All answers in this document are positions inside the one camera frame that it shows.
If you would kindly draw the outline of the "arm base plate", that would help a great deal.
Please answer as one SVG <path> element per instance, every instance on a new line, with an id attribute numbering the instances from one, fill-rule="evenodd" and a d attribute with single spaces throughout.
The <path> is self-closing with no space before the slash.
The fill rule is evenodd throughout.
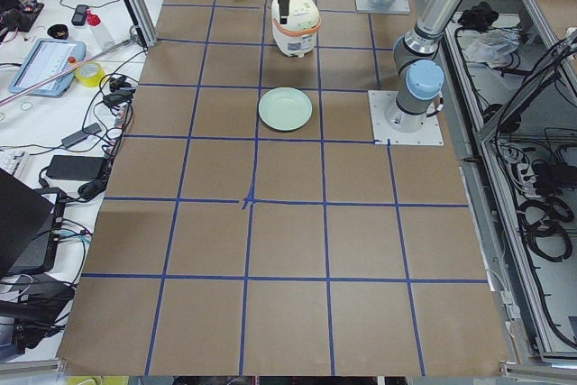
<path id="1" fill-rule="evenodd" d="M 397 105 L 397 91 L 369 90 L 373 141 L 377 145 L 443 146 L 433 102 L 421 115 L 408 115 Z"/>
<path id="2" fill-rule="evenodd" d="M 408 0 L 355 0 L 355 8 L 365 14 L 410 14 Z"/>

